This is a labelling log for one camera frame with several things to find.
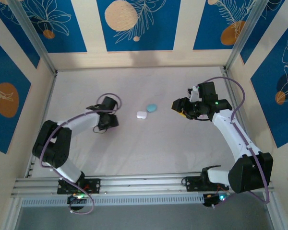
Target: blue wall panel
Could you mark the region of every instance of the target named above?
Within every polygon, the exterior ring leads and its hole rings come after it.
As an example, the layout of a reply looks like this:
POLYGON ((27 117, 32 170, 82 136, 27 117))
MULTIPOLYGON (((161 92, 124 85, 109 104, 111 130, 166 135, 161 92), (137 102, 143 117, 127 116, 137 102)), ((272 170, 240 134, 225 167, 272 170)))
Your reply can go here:
POLYGON ((253 0, 207 0, 193 49, 231 49, 254 2, 253 0))
POLYGON ((281 5, 285 0, 270 0, 265 7, 264 12, 261 17, 258 19, 256 26, 254 27, 250 37, 245 43, 240 54, 244 63, 247 62, 253 50, 257 46, 258 42, 264 35, 265 31, 269 27, 271 21, 274 19, 281 5))
POLYGON ((277 147, 288 143, 288 29, 251 80, 277 147))
POLYGON ((31 83, 0 47, 0 151, 7 153, 31 83))
POLYGON ((107 51, 172 50, 180 0, 97 0, 107 51))
POLYGON ((32 46, 31 42, 25 35, 17 19, 14 17, 8 5, 0 2, 0 18, 11 32, 21 49, 28 56, 35 68, 37 68, 40 57, 32 46))
MULTIPOLYGON (((71 0, 23 0, 20 3, 49 53, 86 52, 71 0)), ((8 5, 1 2, 0 18, 22 49, 28 49, 26 46, 30 44, 23 30, 8 5)))

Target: blue soap bar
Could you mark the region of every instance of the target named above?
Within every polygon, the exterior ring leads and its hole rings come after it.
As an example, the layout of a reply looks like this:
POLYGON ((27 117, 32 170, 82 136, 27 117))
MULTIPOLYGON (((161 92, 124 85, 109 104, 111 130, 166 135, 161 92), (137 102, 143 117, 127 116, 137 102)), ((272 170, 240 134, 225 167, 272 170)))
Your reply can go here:
POLYGON ((147 111, 152 113, 154 111, 156 111, 157 109, 157 105, 156 104, 149 104, 147 107, 146 107, 147 111))

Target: white robotic arm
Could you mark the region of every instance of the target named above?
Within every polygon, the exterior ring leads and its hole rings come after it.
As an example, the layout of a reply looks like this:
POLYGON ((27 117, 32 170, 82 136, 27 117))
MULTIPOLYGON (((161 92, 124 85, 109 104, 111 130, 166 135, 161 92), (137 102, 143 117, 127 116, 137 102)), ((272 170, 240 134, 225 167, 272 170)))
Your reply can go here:
POLYGON ((210 120, 220 130, 233 154, 235 164, 231 170, 221 166, 204 168, 200 180, 193 187, 203 189, 216 188, 215 184, 231 186, 236 193, 250 191, 264 186, 258 159, 269 184, 273 158, 270 153, 262 153, 246 135, 236 117, 232 116, 232 107, 227 100, 219 100, 213 82, 205 82, 188 89, 189 98, 177 99, 172 109, 188 119, 210 120))
POLYGON ((57 123, 46 121, 36 139, 33 155, 40 158, 44 150, 42 161, 46 165, 53 167, 70 182, 79 183, 79 180, 84 178, 84 173, 68 158, 71 139, 89 128, 98 127, 99 130, 107 130, 118 126, 117 117, 112 114, 116 105, 117 102, 114 99, 105 97, 102 104, 88 107, 76 119, 72 118, 57 123), (50 135, 58 127, 60 128, 47 145, 50 135))

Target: gray floor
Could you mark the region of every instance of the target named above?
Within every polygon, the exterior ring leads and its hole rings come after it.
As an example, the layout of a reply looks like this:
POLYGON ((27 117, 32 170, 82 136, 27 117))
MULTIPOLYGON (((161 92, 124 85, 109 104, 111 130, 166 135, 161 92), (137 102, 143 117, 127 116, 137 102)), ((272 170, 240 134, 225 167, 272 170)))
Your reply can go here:
POLYGON ((271 230, 266 207, 249 194, 212 208, 192 205, 102 206, 89 215, 67 207, 21 209, 17 230, 271 230))

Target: white table surface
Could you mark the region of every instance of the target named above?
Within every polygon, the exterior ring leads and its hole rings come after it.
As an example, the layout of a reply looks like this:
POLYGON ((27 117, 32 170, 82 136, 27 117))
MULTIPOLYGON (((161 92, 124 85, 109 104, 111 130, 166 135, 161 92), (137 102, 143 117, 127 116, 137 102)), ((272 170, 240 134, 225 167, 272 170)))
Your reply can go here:
MULTIPOLYGON (((183 173, 234 163, 229 146, 213 123, 190 121, 171 110, 187 89, 211 77, 219 67, 94 69, 60 72, 47 119, 65 120, 95 105, 103 93, 123 101, 117 111, 119 126, 105 134, 87 129, 71 141, 70 159, 86 175, 183 173), (137 119, 149 103, 157 111, 137 119)), ((228 99, 223 80, 215 81, 219 99, 228 99)), ((33 177, 56 176, 36 163, 33 177)))

